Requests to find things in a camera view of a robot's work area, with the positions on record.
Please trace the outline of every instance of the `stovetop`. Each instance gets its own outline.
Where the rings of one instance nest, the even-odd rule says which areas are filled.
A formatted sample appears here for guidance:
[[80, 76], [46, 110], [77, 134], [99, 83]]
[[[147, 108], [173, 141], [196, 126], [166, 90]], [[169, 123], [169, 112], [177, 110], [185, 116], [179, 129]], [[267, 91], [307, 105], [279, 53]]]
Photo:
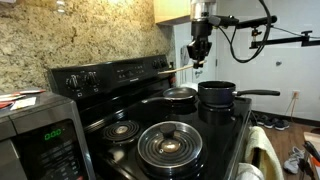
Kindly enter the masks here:
[[[233, 179], [243, 160], [251, 99], [235, 98], [229, 108], [194, 103], [142, 103], [170, 88], [165, 56], [51, 69], [53, 92], [76, 101], [93, 167], [104, 179]], [[175, 121], [192, 126], [203, 148], [190, 173], [170, 178], [141, 165], [137, 143], [157, 123]]]
[[[154, 179], [146, 175], [138, 164], [137, 142], [141, 133], [148, 127], [165, 121], [183, 122], [194, 127], [201, 135], [207, 150], [207, 158], [195, 179], [228, 179], [235, 173], [234, 166], [242, 156], [244, 133], [247, 131], [247, 121], [251, 100], [237, 98], [234, 106], [229, 109], [213, 109], [205, 107], [199, 100], [194, 104], [171, 106], [167, 102], [138, 102], [123, 111], [115, 113], [111, 118], [104, 119], [107, 124], [96, 129], [88, 136], [89, 149], [94, 150], [94, 163], [99, 164], [102, 176], [127, 179]], [[124, 142], [105, 138], [108, 127], [122, 122], [134, 122], [139, 130]]]

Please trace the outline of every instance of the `wooden cabinet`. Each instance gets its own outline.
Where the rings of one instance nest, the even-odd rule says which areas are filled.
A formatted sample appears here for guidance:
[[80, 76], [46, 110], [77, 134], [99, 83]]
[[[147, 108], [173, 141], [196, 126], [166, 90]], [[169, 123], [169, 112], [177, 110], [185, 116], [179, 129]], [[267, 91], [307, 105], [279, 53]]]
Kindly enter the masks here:
[[190, 0], [153, 0], [157, 24], [176, 25], [190, 22]]

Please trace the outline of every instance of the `black saucepan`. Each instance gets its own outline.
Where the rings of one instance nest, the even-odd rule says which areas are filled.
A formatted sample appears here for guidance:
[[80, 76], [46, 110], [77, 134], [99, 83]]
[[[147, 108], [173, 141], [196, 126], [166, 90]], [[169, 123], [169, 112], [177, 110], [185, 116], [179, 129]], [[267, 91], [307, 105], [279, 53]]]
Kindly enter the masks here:
[[168, 100], [171, 102], [194, 102], [197, 91], [188, 87], [174, 87], [163, 92], [163, 97], [154, 97], [142, 100], [142, 103], [148, 103], [158, 100]]
[[210, 106], [230, 106], [235, 96], [245, 94], [279, 96], [280, 92], [271, 90], [236, 91], [236, 85], [226, 81], [206, 81], [198, 84], [200, 101]]

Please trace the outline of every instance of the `granite backsplash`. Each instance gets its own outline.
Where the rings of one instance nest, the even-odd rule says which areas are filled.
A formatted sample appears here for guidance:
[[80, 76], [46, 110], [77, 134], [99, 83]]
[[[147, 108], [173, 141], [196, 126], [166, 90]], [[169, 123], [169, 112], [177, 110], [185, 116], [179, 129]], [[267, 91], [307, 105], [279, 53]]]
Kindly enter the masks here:
[[154, 23], [151, 0], [0, 3], [0, 92], [49, 89], [46, 69], [166, 54], [172, 27]]

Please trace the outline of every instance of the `microwave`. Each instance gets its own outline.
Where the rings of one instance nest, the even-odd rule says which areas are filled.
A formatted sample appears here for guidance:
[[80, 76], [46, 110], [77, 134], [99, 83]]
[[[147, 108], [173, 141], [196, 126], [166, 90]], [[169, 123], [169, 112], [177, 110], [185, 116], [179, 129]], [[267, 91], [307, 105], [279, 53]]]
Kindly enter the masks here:
[[32, 97], [33, 106], [0, 109], [0, 179], [95, 179], [76, 103], [51, 92]]

